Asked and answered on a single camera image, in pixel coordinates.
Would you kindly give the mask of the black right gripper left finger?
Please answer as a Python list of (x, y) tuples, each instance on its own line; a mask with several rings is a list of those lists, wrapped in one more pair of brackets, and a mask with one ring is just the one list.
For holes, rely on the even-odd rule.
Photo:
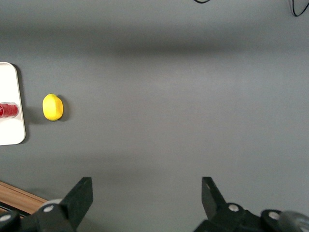
[(36, 212), (39, 232), (75, 232), (93, 202), (91, 177), (83, 177), (63, 199), (44, 203)]

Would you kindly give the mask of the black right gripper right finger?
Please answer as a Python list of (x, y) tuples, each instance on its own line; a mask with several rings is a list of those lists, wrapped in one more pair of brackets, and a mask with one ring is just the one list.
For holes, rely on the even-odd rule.
[(260, 232), (260, 217), (236, 203), (227, 203), (211, 177), (202, 178), (201, 200), (207, 219), (196, 232)]

